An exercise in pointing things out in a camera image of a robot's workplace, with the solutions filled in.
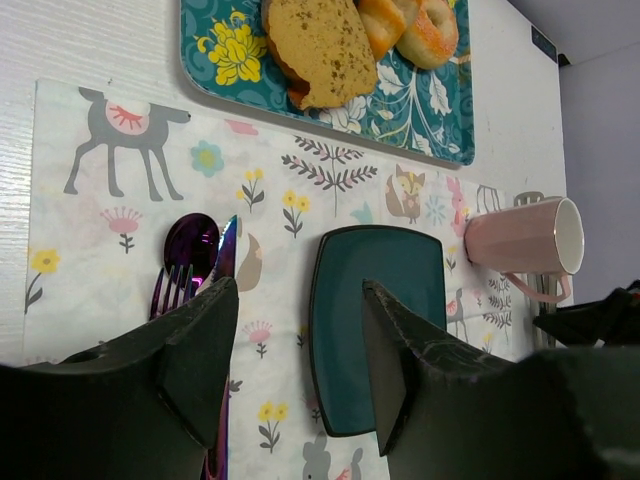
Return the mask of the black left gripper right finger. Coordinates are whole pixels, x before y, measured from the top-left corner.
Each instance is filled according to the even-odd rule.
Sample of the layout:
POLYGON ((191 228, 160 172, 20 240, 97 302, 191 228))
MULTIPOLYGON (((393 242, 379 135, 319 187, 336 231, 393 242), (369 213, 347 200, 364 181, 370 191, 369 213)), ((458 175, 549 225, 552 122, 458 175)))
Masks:
POLYGON ((639 352, 565 348, 510 362, 362 286, 379 453, 394 479, 635 479, 639 352))

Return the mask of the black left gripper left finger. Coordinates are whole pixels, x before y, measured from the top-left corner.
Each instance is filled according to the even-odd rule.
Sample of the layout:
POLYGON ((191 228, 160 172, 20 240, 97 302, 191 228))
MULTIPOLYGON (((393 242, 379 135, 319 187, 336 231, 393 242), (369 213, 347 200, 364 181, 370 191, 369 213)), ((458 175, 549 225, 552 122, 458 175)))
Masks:
POLYGON ((218 437, 239 310, 223 278, 58 364, 1 369, 5 479, 197 479, 218 437))

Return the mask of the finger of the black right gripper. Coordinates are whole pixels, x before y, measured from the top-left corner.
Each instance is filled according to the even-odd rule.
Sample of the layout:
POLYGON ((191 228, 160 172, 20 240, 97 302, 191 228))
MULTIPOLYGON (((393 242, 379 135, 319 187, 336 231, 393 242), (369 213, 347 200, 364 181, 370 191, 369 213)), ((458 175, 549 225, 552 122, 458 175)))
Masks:
POLYGON ((565 346, 638 346, 639 280, 603 300, 539 314, 533 325, 565 346))

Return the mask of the orange glazed bagel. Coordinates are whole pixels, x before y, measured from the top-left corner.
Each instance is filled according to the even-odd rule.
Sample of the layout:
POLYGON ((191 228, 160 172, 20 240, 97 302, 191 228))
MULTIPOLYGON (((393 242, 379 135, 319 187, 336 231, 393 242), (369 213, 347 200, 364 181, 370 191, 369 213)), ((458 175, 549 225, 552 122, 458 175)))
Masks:
POLYGON ((396 49, 414 66, 433 70, 455 53, 459 41, 456 16, 447 1, 424 1, 414 23, 400 37, 396 49))

